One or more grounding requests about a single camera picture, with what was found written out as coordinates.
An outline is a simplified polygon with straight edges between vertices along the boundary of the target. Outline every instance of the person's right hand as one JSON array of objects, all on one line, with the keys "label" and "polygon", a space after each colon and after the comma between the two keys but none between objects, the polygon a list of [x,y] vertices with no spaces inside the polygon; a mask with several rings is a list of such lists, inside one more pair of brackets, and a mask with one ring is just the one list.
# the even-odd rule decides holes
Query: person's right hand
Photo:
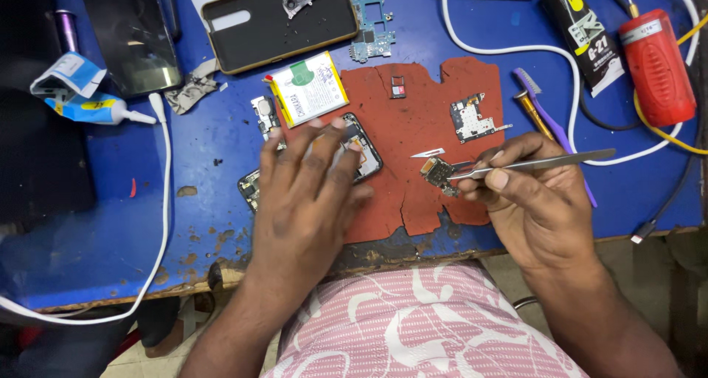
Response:
[{"label": "person's right hand", "polygon": [[[557,143],[529,132],[483,152],[476,167],[563,154]],[[592,209],[578,165],[531,174],[494,169],[484,180],[463,179],[457,186],[465,200],[487,205],[499,239],[523,271],[573,268],[596,257]]]}]

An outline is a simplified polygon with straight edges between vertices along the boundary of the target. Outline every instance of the blue glue tube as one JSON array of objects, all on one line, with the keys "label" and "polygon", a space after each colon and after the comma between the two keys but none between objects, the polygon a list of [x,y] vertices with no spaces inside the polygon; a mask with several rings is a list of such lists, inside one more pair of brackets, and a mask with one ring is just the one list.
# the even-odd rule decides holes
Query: blue glue tube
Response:
[{"label": "blue glue tube", "polygon": [[122,120],[155,124],[157,120],[137,111],[129,111],[124,100],[110,94],[94,92],[91,98],[76,95],[68,102],[60,103],[55,99],[45,99],[57,114],[73,121],[90,122],[100,125],[118,125]]}]

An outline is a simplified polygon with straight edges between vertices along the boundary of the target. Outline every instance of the blue workbench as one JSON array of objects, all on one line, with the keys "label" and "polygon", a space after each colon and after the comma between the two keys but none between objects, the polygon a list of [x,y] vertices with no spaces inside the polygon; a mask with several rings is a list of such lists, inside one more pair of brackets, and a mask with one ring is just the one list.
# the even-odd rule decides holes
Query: blue workbench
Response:
[{"label": "blue workbench", "polygon": [[[635,1],[642,11],[656,7],[668,11],[675,30],[681,34],[691,27],[680,0]],[[458,37],[473,46],[551,44],[565,48],[537,2],[450,0],[450,16]],[[586,2],[613,34],[627,21],[625,13],[612,0]],[[183,28],[176,50],[181,69],[188,73],[212,58],[213,53],[191,1],[176,0],[176,3]],[[58,0],[58,8],[77,13],[81,52],[104,66],[83,2]],[[370,58],[361,65],[349,58],[349,41],[344,41],[329,47],[339,70],[417,62],[439,80],[439,65],[444,60],[469,55],[447,36],[440,0],[385,0],[385,11],[395,14],[390,23],[397,38],[393,56]],[[687,45],[688,42],[682,47],[683,53]],[[195,285],[203,286],[209,266],[218,257],[245,265],[251,249],[253,215],[236,189],[236,181],[257,167],[262,143],[250,100],[270,94],[260,81],[263,75],[318,52],[239,75],[217,73],[217,82],[229,84],[226,89],[209,94],[182,116],[169,111],[174,155],[169,246],[162,262],[164,269],[159,274],[160,284],[151,285],[150,293],[169,289],[174,294],[187,293],[195,290]],[[564,58],[545,52],[475,57],[499,66],[504,123],[514,124],[506,131],[507,138],[533,130],[511,98],[519,90],[510,74],[516,67],[523,67],[536,80],[544,90],[540,102],[545,110],[567,126],[572,80]],[[600,119],[615,125],[626,124],[636,119],[630,102],[631,89],[626,74],[596,100],[589,95],[586,98]],[[130,104],[134,110],[153,114],[146,97]],[[644,129],[622,133],[600,129],[581,114],[576,128],[579,150],[615,147],[618,156],[625,156],[658,142]],[[695,130],[695,120],[688,122],[678,137],[693,143]],[[48,218],[29,234],[7,238],[0,246],[0,291],[31,308],[92,301],[107,303],[106,300],[134,296],[155,262],[162,236],[165,158],[160,126],[132,122],[116,127],[87,125],[86,148],[98,197],[95,209]],[[216,167],[215,158],[224,162]],[[599,204],[593,216],[595,236],[627,235],[647,220],[672,191],[686,161],[686,153],[669,146],[650,157],[622,165],[583,165]],[[683,191],[659,221],[659,230],[702,223],[699,170],[695,164]],[[129,198],[133,178],[137,182],[137,195]],[[196,186],[198,194],[175,197],[176,190],[185,185]],[[429,247],[421,247],[420,252],[423,259],[483,254],[502,247],[489,225],[456,226],[446,216],[441,216],[441,220],[442,227],[433,234],[409,238],[399,229],[392,238],[360,247],[393,249],[426,242]],[[215,233],[209,233],[212,227]],[[220,233],[225,241],[217,249]],[[335,268],[351,267],[348,260],[357,258],[345,255]]]}]

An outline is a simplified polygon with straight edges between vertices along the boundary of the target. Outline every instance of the glue tube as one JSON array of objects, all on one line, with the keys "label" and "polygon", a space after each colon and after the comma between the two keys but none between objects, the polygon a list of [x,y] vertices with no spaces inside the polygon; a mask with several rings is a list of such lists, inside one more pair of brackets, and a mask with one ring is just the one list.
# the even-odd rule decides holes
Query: glue tube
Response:
[{"label": "glue tube", "polygon": [[149,115],[137,111],[129,111],[124,100],[110,94],[94,92],[90,99],[76,95],[66,103],[56,99],[45,99],[57,114],[73,121],[90,122],[100,125],[118,125],[122,120],[155,124],[157,120]]},{"label": "glue tube", "polygon": [[624,74],[615,40],[584,0],[541,0],[541,3],[562,32],[593,97]]}]

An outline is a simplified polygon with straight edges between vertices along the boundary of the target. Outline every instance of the purple brush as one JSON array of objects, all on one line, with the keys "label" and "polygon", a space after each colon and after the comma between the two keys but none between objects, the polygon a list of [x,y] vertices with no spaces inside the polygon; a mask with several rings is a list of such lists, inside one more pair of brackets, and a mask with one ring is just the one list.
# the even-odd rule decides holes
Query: purple brush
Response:
[{"label": "purple brush", "polygon": [[[536,93],[541,93],[541,88],[528,74],[526,74],[526,71],[524,71],[523,68],[516,68],[513,72],[514,75],[516,75],[516,79],[518,79],[519,83],[521,83],[521,86],[528,91],[529,98],[531,99],[534,107],[536,107],[536,111],[538,111],[541,118],[546,121],[546,124],[551,129],[551,132],[553,132],[553,135],[558,140],[558,143],[561,143],[561,146],[568,154],[573,154],[573,150],[571,149],[571,144],[568,141],[565,130],[563,127],[558,125],[558,123],[556,123],[547,112],[544,111],[543,107],[541,107],[541,104],[539,104],[538,99],[536,98]],[[588,197],[590,198],[590,203],[593,205],[593,208],[597,208],[597,201],[595,201],[595,197],[593,197],[593,192],[590,191],[587,181],[585,182],[585,190],[588,192]]]}]

